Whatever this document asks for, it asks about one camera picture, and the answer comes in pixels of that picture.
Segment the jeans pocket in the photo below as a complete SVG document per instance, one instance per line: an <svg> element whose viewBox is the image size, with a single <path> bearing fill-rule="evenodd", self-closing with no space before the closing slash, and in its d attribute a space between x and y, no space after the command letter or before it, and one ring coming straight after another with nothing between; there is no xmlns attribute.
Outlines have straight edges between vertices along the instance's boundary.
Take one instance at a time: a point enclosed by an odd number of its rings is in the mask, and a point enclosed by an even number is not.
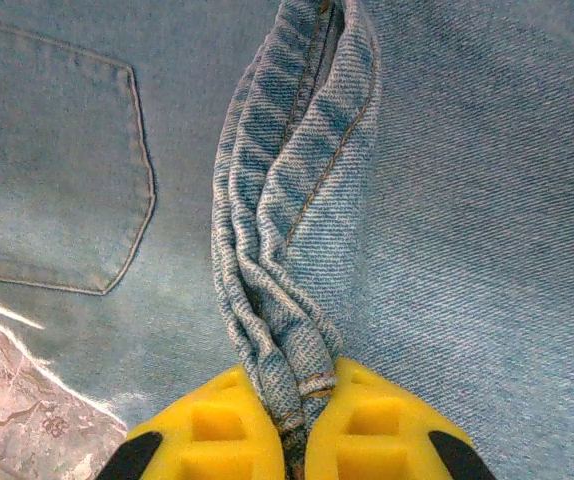
<svg viewBox="0 0 574 480"><path fill-rule="evenodd" d="M0 281L107 293L154 201L131 67L0 25Z"/></svg>

